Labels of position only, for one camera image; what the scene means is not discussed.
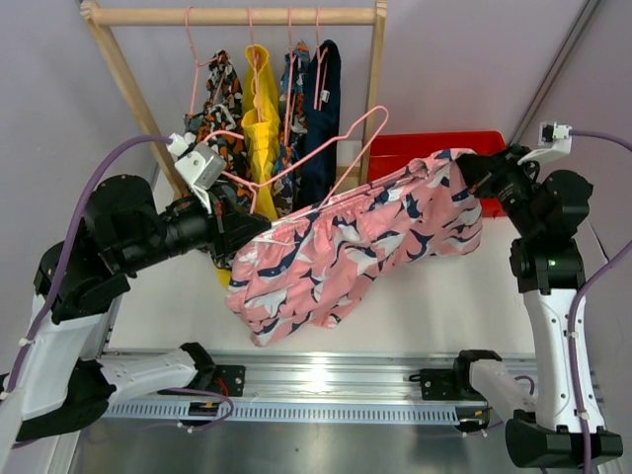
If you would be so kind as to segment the pink whale print shorts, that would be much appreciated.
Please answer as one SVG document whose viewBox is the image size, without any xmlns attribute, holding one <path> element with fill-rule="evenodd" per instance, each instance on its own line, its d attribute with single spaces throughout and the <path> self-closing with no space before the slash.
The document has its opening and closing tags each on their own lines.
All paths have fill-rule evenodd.
<svg viewBox="0 0 632 474">
<path fill-rule="evenodd" d="M 323 205 L 274 222 L 235 256 L 227 307 L 257 347 L 308 324 L 334 328 L 403 264 L 461 256 L 481 240 L 482 206 L 457 166 L 464 148 L 416 158 Z"/>
</svg>

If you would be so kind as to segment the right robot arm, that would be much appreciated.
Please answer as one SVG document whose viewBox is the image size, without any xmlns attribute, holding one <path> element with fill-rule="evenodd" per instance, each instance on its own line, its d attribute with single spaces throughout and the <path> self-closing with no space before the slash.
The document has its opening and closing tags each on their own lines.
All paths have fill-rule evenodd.
<svg viewBox="0 0 632 474">
<path fill-rule="evenodd" d="M 494 409 L 515 466 L 590 473 L 623 453 L 594 398 L 584 329 L 592 282 L 575 235 L 589 215 L 593 186 L 569 170 L 539 181 L 537 154 L 512 146 L 456 160 L 468 192 L 495 198 L 518 233 L 510 265 L 532 330 L 537 392 L 528 393 L 498 355 L 485 351 L 460 352 L 450 384 L 458 396 L 479 394 Z"/>
</svg>

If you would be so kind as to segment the navy blue shorts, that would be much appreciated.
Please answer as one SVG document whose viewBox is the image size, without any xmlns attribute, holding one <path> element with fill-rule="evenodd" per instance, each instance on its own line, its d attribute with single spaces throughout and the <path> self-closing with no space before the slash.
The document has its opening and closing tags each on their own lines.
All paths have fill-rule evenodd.
<svg viewBox="0 0 632 474">
<path fill-rule="evenodd" d="M 302 157 L 339 134 L 342 59 L 338 46 L 332 40 L 326 39 L 321 46 L 328 48 L 322 110 L 315 111 L 313 107 L 317 71 L 317 59 L 314 55 L 304 83 L 302 110 L 307 119 L 307 133 L 303 139 Z M 335 185 L 336 172 L 337 144 L 333 143 L 301 166 L 300 179 L 297 181 L 297 206 L 302 208 L 320 202 Z"/>
</svg>

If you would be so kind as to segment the blue orange patterned shorts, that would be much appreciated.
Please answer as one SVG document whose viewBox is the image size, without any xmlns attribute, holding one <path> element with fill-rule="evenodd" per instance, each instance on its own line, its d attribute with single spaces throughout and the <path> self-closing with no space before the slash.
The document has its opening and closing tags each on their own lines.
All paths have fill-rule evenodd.
<svg viewBox="0 0 632 474">
<path fill-rule="evenodd" d="M 283 146 L 283 129 L 284 129 L 284 116 L 285 116 L 285 93 L 287 88 L 287 64 L 288 55 L 285 55 L 284 70 L 280 78 L 279 84 L 279 100 L 278 100 L 278 112 L 279 112 L 279 152 L 278 157 L 273 166 L 273 176 L 284 172 L 291 165 L 295 164 L 300 159 L 300 150 L 303 142 L 303 138 L 307 133 L 307 119 L 305 118 L 303 108 L 304 100 L 304 83 L 308 76 L 308 66 L 310 64 L 310 52 L 309 47 L 304 41 L 299 41 L 294 47 L 294 68 L 293 68 L 293 81 L 292 81 L 292 108 L 291 108 L 291 124 L 290 124 L 290 138 L 289 148 L 286 150 Z M 292 213 L 294 208 L 294 202 L 297 194 L 296 171 L 289 172 L 284 176 L 276 179 L 271 184 L 271 194 L 273 203 L 276 209 L 276 215 L 278 217 L 286 216 Z"/>
</svg>

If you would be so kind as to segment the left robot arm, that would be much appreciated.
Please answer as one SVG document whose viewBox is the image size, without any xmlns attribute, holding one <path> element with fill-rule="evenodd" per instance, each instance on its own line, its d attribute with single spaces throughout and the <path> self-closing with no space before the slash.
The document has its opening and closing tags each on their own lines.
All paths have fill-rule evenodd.
<svg viewBox="0 0 632 474">
<path fill-rule="evenodd" d="M 201 248 L 227 263 L 271 227 L 219 186 L 210 201 L 205 208 L 185 197 L 159 212 L 149 183 L 132 175 L 110 177 L 90 193 L 66 267 L 59 266 L 64 245 L 57 243 L 36 272 L 34 308 L 48 296 L 53 301 L 18 375 L 25 404 L 14 444 L 80 431 L 112 405 L 153 392 L 201 395 L 216 387 L 216 365 L 199 343 L 119 364 L 80 356 L 138 272 Z"/>
</svg>

